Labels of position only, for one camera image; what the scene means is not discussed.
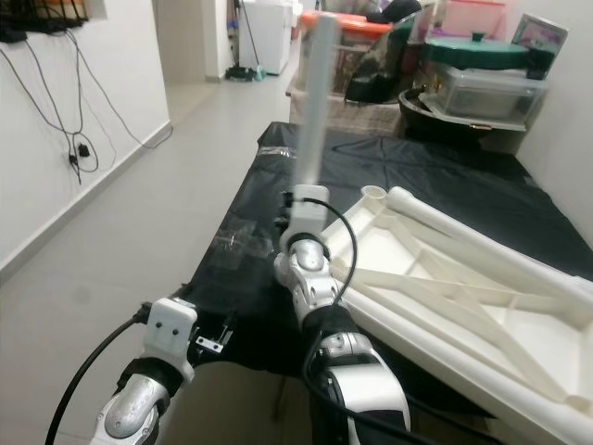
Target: white pipe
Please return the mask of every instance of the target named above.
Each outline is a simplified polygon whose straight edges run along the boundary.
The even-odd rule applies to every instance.
[[[293,185],[314,185],[319,180],[336,38],[335,17],[320,15],[309,58],[305,122],[298,135]]]
[[[552,269],[547,265],[540,264],[511,248],[497,243],[420,201],[404,188],[394,187],[389,191],[387,207],[398,213],[410,216],[429,227],[433,227],[460,242],[485,250],[500,261],[510,264],[518,271],[532,275],[551,288],[562,293],[568,293],[584,302],[588,307],[593,308],[593,292],[588,291],[588,286],[583,286],[582,283],[579,283],[583,280],[582,278],[573,277],[567,273]]]

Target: table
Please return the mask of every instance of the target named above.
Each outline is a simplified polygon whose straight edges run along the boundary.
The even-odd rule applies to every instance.
[[[273,219],[289,186],[296,146],[295,125],[273,122],[263,133],[218,233],[191,282],[178,291],[199,309],[204,334],[235,314],[232,341],[206,361],[298,375],[304,350],[297,319],[272,266],[279,251]],[[499,243],[593,279],[593,252],[511,155],[328,131],[321,184],[340,211],[360,198],[364,185],[401,185]],[[440,409],[484,413],[396,351],[373,343],[412,396]]]

